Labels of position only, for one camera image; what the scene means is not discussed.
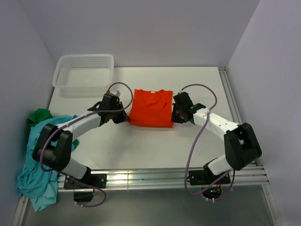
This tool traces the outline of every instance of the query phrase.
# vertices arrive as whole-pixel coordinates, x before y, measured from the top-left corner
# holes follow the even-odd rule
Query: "black joint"
[[[194,124],[193,114],[199,109],[206,108],[202,104],[194,105],[190,99],[188,93],[181,92],[174,96],[175,103],[173,104],[172,122],[175,123],[186,123],[190,121]]]
[[[94,192],[73,192],[73,200],[76,203],[91,202],[94,197]]]
[[[111,111],[111,110],[120,110],[123,109],[122,102],[119,101],[119,97],[112,93],[105,93],[103,100],[97,102],[93,107],[88,108],[88,111],[98,112],[98,115],[101,116],[100,125],[107,123],[109,120],[113,120],[115,124],[130,121],[130,118],[126,112],[101,112],[101,111]]]
[[[57,130],[57,126],[47,124],[43,127],[37,144],[33,150],[32,158],[40,161],[42,149],[48,138]],[[57,141],[56,146],[52,146],[51,142]],[[43,164],[56,170],[62,171],[69,163],[71,158],[72,133],[69,131],[59,131],[45,149]]]
[[[228,164],[241,170],[262,155],[256,135],[250,124],[239,125],[224,135],[225,154]]]

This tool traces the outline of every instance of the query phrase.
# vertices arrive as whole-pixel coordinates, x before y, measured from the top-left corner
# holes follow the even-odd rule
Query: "crumpled fabric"
[[[53,116],[48,109],[39,108],[34,113],[32,113],[29,117],[29,127],[28,131],[35,127],[39,122],[45,121],[47,119],[52,119]]]
[[[44,209],[50,204],[56,203],[58,191],[58,173],[53,171],[42,171],[39,162],[32,158],[32,153],[40,133],[43,127],[48,123],[57,125],[72,120],[76,117],[76,115],[73,117],[68,115],[54,116],[54,118],[39,122],[35,127],[31,128],[27,144],[24,168],[18,175],[16,187],[19,192],[19,197],[24,194],[30,198],[32,206],[36,212]]]

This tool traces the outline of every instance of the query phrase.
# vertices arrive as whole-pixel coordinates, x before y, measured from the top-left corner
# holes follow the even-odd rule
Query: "gray floor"
[[[35,213],[28,204],[23,226],[270,226],[261,186],[235,187],[219,202],[188,196],[183,189],[108,192],[96,208],[75,206],[72,193]]]

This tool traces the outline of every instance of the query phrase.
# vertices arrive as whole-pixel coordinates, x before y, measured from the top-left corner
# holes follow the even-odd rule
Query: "teal cloth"
[[[40,168],[39,162],[32,158],[32,152],[36,146],[39,135],[43,127],[48,124],[60,124],[67,122],[71,119],[76,118],[68,115],[55,116],[52,119],[39,122],[35,127],[31,128],[28,144],[27,153],[25,157],[25,164],[22,172],[18,175],[17,190],[19,196],[23,194],[30,198],[32,206],[36,212],[44,209],[50,204],[56,203],[56,196],[58,190],[57,172],[44,172]]]

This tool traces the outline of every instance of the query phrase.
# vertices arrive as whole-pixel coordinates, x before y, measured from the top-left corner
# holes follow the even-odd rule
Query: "green cloth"
[[[45,121],[47,119],[52,119],[52,118],[53,116],[48,109],[39,108],[28,117],[30,123],[28,128],[29,132],[32,129],[32,127],[35,127],[39,122]],[[76,139],[73,142],[73,145],[74,148],[76,148],[79,145],[79,140]]]

